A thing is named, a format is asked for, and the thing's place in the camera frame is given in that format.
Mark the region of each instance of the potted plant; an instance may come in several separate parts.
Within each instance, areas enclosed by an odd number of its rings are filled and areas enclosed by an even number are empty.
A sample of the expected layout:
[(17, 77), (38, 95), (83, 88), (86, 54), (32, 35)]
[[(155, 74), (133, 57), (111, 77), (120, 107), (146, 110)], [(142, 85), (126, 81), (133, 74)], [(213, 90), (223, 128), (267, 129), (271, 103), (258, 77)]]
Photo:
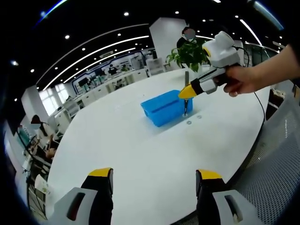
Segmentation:
[(174, 48), (171, 54), (167, 56), (166, 61), (168, 63), (175, 61), (180, 68), (189, 68), (190, 74), (198, 77), (198, 74), (202, 72), (202, 64), (204, 62), (210, 64), (207, 59), (202, 44), (204, 40), (200, 38), (194, 38), (190, 42), (184, 43), (180, 48)]

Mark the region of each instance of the office desk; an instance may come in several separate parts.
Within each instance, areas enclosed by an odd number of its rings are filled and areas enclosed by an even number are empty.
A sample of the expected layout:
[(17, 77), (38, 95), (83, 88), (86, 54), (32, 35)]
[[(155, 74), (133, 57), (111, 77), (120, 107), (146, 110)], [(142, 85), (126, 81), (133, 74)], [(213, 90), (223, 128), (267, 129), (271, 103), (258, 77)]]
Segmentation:
[[(223, 87), (193, 99), (188, 118), (156, 127), (140, 103), (184, 86), (184, 69), (133, 83), (83, 108), (72, 120), (48, 178), (46, 213), (98, 168), (112, 167), (114, 225), (167, 225), (196, 209), (195, 171), (227, 182), (248, 155), (263, 122), (253, 93), (232, 98)], [(257, 95), (266, 111), (270, 88)]]

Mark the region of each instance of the white pillar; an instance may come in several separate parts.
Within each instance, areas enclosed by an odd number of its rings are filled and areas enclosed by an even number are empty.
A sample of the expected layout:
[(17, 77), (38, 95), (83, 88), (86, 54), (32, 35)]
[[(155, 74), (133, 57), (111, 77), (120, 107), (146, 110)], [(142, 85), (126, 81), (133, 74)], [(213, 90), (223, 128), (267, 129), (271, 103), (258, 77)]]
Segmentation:
[(56, 89), (55, 89), (55, 88), (51, 88), (51, 90), (52, 90), (53, 96), (54, 96), (54, 98), (55, 98), (55, 100), (56, 100), (56, 102), (57, 102), (57, 105), (58, 105), (59, 107), (62, 107), (62, 102), (61, 102), (61, 99), (60, 99), (60, 97), (59, 97), (59, 95), (58, 95)]
[(75, 98), (76, 97), (76, 92), (74, 90), (74, 87), (73, 87), (72, 83), (71, 82), (66, 83), (65, 87), (66, 87), (68, 95), (71, 96), (72, 98)]
[[(163, 63), (167, 55), (176, 48), (177, 41), (181, 38), (182, 30), (187, 26), (185, 20), (160, 17), (150, 26), (150, 33), (158, 58)], [(172, 69), (178, 69), (176, 63), (171, 64)]]
[(21, 101), (24, 111), (30, 121), (34, 115), (38, 115), (41, 121), (48, 120), (49, 116), (44, 108), (36, 86), (27, 88), (21, 98)]

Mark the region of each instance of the person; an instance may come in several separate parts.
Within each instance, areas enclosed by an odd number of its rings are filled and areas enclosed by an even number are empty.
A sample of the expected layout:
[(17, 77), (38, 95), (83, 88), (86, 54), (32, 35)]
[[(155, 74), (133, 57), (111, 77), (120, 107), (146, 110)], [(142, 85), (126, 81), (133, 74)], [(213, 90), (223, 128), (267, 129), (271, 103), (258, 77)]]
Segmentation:
[(189, 35), (191, 33), (194, 33), (195, 31), (189, 27), (185, 27), (181, 32), (181, 38), (177, 41), (176, 47), (180, 48), (183, 46), (184, 43), (188, 43), (191, 40), (187, 39), (186, 35)]
[(114, 66), (111, 64), (111, 65), (109, 65), (109, 70), (108, 70), (108, 72), (109, 72), (110, 75), (114, 75), (114, 74), (117, 73), (117, 68), (114, 67)]
[(224, 91), (231, 97), (299, 78), (300, 46), (289, 44), (279, 54), (254, 67), (229, 67), (226, 74), (231, 81)]
[(127, 66), (124, 64), (124, 65), (122, 66), (121, 71), (122, 71), (122, 72), (127, 72), (127, 71), (129, 71), (129, 69), (128, 69)]
[(46, 146), (45, 156), (46, 158), (53, 158), (58, 145), (60, 143), (59, 137), (52, 130), (52, 128), (44, 122), (41, 122), (39, 116), (34, 115), (31, 120), (33, 129), (38, 130), (37, 138), (38, 140)]

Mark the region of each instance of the white cabinet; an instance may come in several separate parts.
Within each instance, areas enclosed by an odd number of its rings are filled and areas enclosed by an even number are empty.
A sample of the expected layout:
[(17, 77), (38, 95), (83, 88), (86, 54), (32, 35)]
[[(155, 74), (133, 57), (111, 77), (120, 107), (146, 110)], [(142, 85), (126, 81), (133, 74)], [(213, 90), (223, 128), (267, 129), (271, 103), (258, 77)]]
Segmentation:
[(147, 72), (145, 69), (137, 70), (132, 73), (135, 82), (146, 79)]
[(81, 96), (81, 100), (82, 100), (84, 106), (87, 107), (89, 104), (94, 102), (96, 99), (95, 99), (95, 96), (93, 95), (93, 92), (89, 91), (88, 93)]
[(107, 88), (104, 85), (96, 87), (92, 90), (92, 93), (95, 97), (95, 100), (102, 98), (103, 96), (108, 94)]
[(56, 121), (58, 130), (64, 134), (70, 124), (70, 118), (69, 118), (66, 110), (62, 110), (61, 112), (56, 114), (54, 117), (55, 117), (55, 121)]

